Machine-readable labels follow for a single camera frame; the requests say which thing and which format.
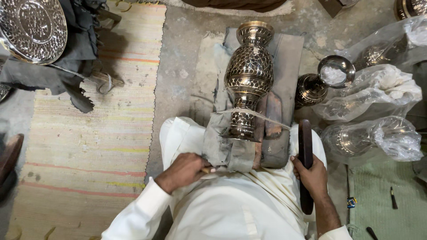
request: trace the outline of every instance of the rope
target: rope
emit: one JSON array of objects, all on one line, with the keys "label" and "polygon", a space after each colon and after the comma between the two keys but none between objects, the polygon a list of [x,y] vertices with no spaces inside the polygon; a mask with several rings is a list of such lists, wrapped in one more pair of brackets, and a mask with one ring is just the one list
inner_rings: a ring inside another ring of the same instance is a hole
[{"label": "rope", "polygon": [[[60,66],[58,66],[58,65],[50,64],[50,66],[52,66],[52,67],[56,67],[56,68],[58,68],[58,69],[61,69],[62,71],[66,71],[66,72],[68,72],[68,73],[72,73],[72,74],[74,74],[74,75],[76,75],[76,76],[78,76],[78,77],[83,78],[83,79],[84,79],[84,80],[86,80],[86,81],[91,81],[89,78],[87,78],[87,77],[83,76],[82,74],[79,74],[79,73],[76,73],[76,72],[74,72],[74,71],[71,71],[71,70],[65,69],[65,68],[60,67]],[[103,84],[99,85],[99,87],[97,88],[97,92],[98,92],[98,93],[100,93],[100,94],[102,94],[102,95],[106,95],[106,94],[107,94],[107,93],[112,89],[112,80],[111,80],[111,76],[110,76],[110,74],[107,74],[107,75],[108,75],[108,90],[107,90],[105,93],[101,92],[101,88],[105,85],[105,83],[103,83]]]},{"label": "rope", "polygon": [[265,121],[269,121],[269,122],[272,122],[274,124],[278,124],[278,125],[282,126],[285,129],[288,129],[288,130],[291,129],[291,127],[289,127],[288,125],[285,125],[283,123],[271,120],[271,119],[269,119],[269,118],[267,118],[267,117],[265,117],[265,116],[263,116],[263,115],[255,112],[255,111],[252,111],[252,110],[249,110],[249,109],[245,109],[245,108],[239,108],[239,107],[237,107],[237,108],[233,108],[233,109],[229,109],[229,110],[217,111],[216,113],[221,114],[221,113],[228,113],[228,112],[244,112],[244,113],[249,113],[249,114],[252,114],[252,115],[254,115],[256,117],[264,119]]}]

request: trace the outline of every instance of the green mat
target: green mat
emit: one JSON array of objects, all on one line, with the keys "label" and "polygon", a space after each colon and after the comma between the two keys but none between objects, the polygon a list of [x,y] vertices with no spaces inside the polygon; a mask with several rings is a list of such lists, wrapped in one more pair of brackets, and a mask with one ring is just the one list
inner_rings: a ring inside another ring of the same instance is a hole
[{"label": "green mat", "polygon": [[[350,196],[358,204],[350,209],[354,240],[427,240],[427,188],[412,170],[411,162],[369,163],[348,171]],[[393,187],[398,210],[393,210]]]}]

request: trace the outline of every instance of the hand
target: hand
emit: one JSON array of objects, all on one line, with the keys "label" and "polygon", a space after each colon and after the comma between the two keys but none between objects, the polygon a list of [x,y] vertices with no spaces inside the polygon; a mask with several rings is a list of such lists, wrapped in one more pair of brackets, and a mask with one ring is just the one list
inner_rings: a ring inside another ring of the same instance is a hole
[{"label": "hand", "polygon": [[202,169],[207,167],[209,172],[215,172],[211,164],[196,153],[181,153],[154,181],[166,193],[171,194],[175,189],[199,180],[205,174]]},{"label": "hand", "polygon": [[328,195],[328,173],[316,155],[313,154],[313,165],[310,169],[304,167],[298,156],[291,156],[291,161],[294,164],[296,178],[301,180],[314,200]]}]

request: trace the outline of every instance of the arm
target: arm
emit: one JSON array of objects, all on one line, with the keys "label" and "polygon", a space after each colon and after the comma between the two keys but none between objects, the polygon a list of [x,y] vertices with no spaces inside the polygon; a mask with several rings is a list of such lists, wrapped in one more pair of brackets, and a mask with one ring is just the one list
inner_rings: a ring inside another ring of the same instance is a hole
[{"label": "arm", "polygon": [[180,154],[172,165],[156,179],[150,178],[141,195],[117,215],[110,227],[102,233],[103,240],[150,240],[170,200],[171,193],[187,186],[205,173],[202,168],[211,166],[195,153]]},{"label": "arm", "polygon": [[313,165],[310,169],[306,169],[294,156],[291,156],[291,161],[295,166],[296,178],[301,180],[314,200],[319,240],[351,240],[347,228],[341,226],[338,213],[328,195],[328,173],[322,161],[313,155]]}]

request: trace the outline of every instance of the white sleeve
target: white sleeve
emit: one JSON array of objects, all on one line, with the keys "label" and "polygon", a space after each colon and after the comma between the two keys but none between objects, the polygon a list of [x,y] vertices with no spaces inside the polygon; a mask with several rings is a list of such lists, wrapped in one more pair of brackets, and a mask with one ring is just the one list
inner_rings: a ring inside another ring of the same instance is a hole
[{"label": "white sleeve", "polygon": [[172,196],[161,189],[153,178],[141,195],[117,215],[102,233],[103,240],[150,240]]},{"label": "white sleeve", "polygon": [[346,226],[329,231],[319,237],[319,240],[352,240]]}]

